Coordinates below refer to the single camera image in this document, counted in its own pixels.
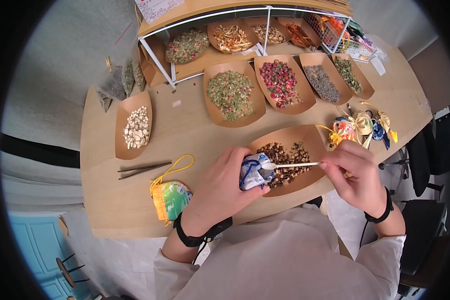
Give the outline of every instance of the black wrist band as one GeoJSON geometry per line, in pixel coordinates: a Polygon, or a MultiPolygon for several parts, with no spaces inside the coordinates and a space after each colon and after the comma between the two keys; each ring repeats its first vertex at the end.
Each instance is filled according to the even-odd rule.
{"type": "Polygon", "coordinates": [[[173,222],[173,228],[176,229],[178,237],[185,244],[186,247],[198,247],[200,244],[204,242],[205,234],[201,237],[189,237],[183,232],[182,225],[180,224],[180,220],[182,219],[182,213],[180,213],[173,222]]]}
{"type": "Polygon", "coordinates": [[[223,221],[213,225],[204,235],[201,237],[189,237],[183,232],[182,225],[180,224],[180,220],[182,219],[182,213],[180,213],[176,219],[173,222],[173,228],[176,229],[176,232],[178,234],[178,237],[182,241],[182,243],[186,247],[198,247],[203,242],[208,243],[214,240],[214,238],[217,236],[217,234],[221,233],[222,231],[226,230],[230,226],[232,226],[233,219],[232,217],[229,217],[227,219],[224,219],[223,221]]]}
{"type": "Polygon", "coordinates": [[[383,222],[385,219],[388,218],[388,215],[390,214],[390,212],[394,210],[390,192],[386,187],[384,187],[384,188],[385,188],[385,191],[387,192],[387,206],[385,207],[385,212],[379,218],[374,218],[371,215],[369,215],[368,213],[365,213],[365,218],[368,222],[372,222],[375,224],[383,222]]]}

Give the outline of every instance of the black chair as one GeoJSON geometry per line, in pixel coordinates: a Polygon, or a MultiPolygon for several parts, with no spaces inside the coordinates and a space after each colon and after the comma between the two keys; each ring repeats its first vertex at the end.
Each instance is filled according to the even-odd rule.
{"type": "Polygon", "coordinates": [[[429,180],[430,175],[441,175],[450,171],[450,113],[428,123],[405,145],[404,151],[400,149],[400,155],[402,159],[398,162],[378,165],[381,170],[391,165],[402,166],[397,188],[390,189],[390,194],[395,195],[402,180],[409,178],[408,167],[417,197],[420,197],[426,188],[441,193],[443,186],[429,183],[429,180]]]}
{"type": "Polygon", "coordinates": [[[406,202],[402,211],[406,240],[400,259],[400,295],[407,296],[412,288],[428,288],[442,266],[450,246],[450,234],[443,235],[446,214],[444,202],[406,202]]]}

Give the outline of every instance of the white spoon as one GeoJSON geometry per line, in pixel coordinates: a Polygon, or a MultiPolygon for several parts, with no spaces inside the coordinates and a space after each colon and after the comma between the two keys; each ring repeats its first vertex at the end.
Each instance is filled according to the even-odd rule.
{"type": "Polygon", "coordinates": [[[261,165],[261,168],[264,170],[274,170],[276,168],[291,168],[291,167],[305,167],[305,166],[317,166],[320,165],[321,162],[315,163],[302,163],[302,164],[289,164],[289,165],[277,165],[274,163],[268,163],[261,165]]]}

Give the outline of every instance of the person's left hand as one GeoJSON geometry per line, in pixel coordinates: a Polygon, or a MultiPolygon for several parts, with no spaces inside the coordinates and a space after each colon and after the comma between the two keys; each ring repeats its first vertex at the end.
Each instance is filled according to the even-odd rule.
{"type": "Polygon", "coordinates": [[[268,193],[265,185],[242,191],[240,167],[250,149],[228,147],[201,179],[200,187],[182,213],[180,224],[187,236],[200,237],[213,225],[240,212],[253,200],[268,193]]]}

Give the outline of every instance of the wooden shelf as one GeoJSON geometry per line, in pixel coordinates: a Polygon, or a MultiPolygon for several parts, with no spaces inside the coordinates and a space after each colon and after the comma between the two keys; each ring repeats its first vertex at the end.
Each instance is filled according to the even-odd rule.
{"type": "MultiPolygon", "coordinates": [[[[143,21],[138,30],[138,37],[143,37],[144,35],[151,33],[156,29],[167,26],[179,20],[190,18],[194,15],[200,15],[221,9],[230,9],[238,6],[263,4],[264,2],[261,0],[186,0],[184,3],[179,4],[173,9],[167,11],[164,15],[160,16],[150,24],[147,24],[147,22],[143,21]]],[[[351,9],[347,7],[348,5],[338,6],[334,3],[329,3],[322,0],[274,0],[267,4],[276,6],[305,6],[337,12],[351,17],[353,16],[351,9]]]]}
{"type": "Polygon", "coordinates": [[[292,44],[292,42],[286,42],[275,45],[267,44],[267,49],[265,51],[267,52],[268,55],[277,55],[277,54],[299,55],[302,53],[313,53],[310,49],[294,45],[292,44]]]}
{"type": "Polygon", "coordinates": [[[175,64],[175,75],[176,79],[184,79],[192,75],[202,73],[205,67],[213,66],[221,63],[231,63],[236,61],[251,61],[254,57],[257,57],[255,51],[248,53],[247,55],[242,54],[225,54],[212,45],[210,45],[202,56],[197,59],[192,60],[187,63],[175,64]]]}

